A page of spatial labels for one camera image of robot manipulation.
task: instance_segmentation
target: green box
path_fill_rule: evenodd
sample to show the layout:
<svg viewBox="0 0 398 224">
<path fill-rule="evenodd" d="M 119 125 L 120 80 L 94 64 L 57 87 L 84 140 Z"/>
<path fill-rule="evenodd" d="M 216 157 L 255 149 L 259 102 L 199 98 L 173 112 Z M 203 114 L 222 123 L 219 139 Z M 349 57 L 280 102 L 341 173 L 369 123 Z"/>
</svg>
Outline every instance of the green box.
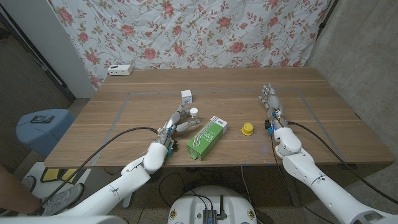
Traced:
<svg viewBox="0 0 398 224">
<path fill-rule="evenodd" d="M 201 161 L 210 149 L 224 135 L 227 122 L 213 116 L 206 125 L 187 143 L 187 149 L 192 159 Z"/>
</svg>

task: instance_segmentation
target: blue stool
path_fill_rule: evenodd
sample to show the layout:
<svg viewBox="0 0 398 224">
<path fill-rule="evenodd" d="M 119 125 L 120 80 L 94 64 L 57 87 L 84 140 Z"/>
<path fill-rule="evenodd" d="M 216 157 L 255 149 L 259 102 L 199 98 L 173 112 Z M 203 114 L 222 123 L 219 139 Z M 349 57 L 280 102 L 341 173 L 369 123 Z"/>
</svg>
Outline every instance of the blue stool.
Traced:
<svg viewBox="0 0 398 224">
<path fill-rule="evenodd" d="M 31 123 L 35 116 L 54 116 L 50 123 Z M 65 109 L 43 110 L 24 115 L 18 122 L 18 140 L 31 150 L 47 157 L 63 134 L 74 122 L 75 117 Z"/>
</svg>

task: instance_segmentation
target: floral curtain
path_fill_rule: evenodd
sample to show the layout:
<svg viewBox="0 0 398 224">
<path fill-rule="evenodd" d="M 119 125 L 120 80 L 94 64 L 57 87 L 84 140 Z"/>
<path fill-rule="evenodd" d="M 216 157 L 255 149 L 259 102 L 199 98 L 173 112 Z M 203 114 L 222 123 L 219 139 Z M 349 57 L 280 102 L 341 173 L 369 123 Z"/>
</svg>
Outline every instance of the floral curtain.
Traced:
<svg viewBox="0 0 398 224">
<path fill-rule="evenodd" d="M 97 89 L 134 69 L 302 66 L 328 0 L 52 0 Z"/>
</svg>

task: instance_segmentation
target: robotic hand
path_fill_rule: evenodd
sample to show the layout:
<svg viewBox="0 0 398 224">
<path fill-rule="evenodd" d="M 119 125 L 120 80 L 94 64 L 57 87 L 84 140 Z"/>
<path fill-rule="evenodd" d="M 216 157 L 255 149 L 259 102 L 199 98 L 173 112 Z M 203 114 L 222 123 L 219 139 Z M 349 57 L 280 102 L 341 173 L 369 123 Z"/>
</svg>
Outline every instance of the robotic hand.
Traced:
<svg viewBox="0 0 398 224">
<path fill-rule="evenodd" d="M 312 156 L 302 148 L 300 139 L 288 128 L 282 104 L 271 84 L 264 85 L 259 99 L 267 109 L 269 121 L 265 126 L 274 135 L 276 154 L 283 160 L 285 170 L 307 185 L 341 223 L 397 223 L 398 217 L 366 206 L 324 174 Z"/>
<path fill-rule="evenodd" d="M 200 121 L 195 118 L 194 121 L 187 121 L 178 124 L 182 117 L 196 117 L 198 110 L 183 110 L 186 102 L 183 102 L 176 112 L 166 121 L 163 128 L 158 130 L 158 138 L 150 144 L 147 154 L 130 162 L 121 171 L 121 177 L 112 181 L 101 190 L 95 192 L 92 196 L 79 203 L 69 211 L 63 212 L 59 217 L 87 217 L 106 215 L 121 200 L 130 196 L 133 192 L 143 186 L 150 175 L 162 167 L 166 155 L 176 145 L 172 139 L 174 131 L 181 132 L 190 126 L 198 124 Z"/>
</svg>

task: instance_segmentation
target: yellow cap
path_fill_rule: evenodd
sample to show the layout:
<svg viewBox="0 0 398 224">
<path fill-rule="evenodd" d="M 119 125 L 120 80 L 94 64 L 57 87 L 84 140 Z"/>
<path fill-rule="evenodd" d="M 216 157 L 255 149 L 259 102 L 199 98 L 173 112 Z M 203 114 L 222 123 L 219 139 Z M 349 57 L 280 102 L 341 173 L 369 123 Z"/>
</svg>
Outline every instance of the yellow cap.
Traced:
<svg viewBox="0 0 398 224">
<path fill-rule="evenodd" d="M 242 133 L 246 136 L 250 136 L 253 134 L 253 124 L 246 123 L 243 125 Z"/>
</svg>

